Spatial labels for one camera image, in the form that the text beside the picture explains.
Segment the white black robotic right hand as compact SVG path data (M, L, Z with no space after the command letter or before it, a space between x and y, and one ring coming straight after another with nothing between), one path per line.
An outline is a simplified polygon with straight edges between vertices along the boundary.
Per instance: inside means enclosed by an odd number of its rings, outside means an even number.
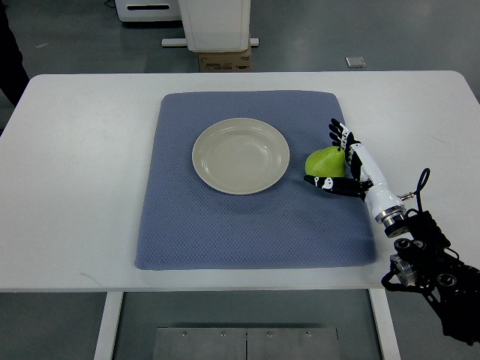
M374 220L385 227L387 237L394 238L407 233L404 202L390 191L385 176L365 146L335 118L328 128L332 145L344 150L345 161L352 176L341 178L305 175L304 180L330 194L362 199Z

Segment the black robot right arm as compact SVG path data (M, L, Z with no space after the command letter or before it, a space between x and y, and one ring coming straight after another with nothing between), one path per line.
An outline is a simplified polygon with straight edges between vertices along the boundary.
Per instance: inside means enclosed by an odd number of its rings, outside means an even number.
M472 346L479 342L479 270L465 264L429 211L420 193L430 170L424 169L415 197L417 207L387 221L385 234L396 253L381 284L392 292L419 293L440 318L445 336Z

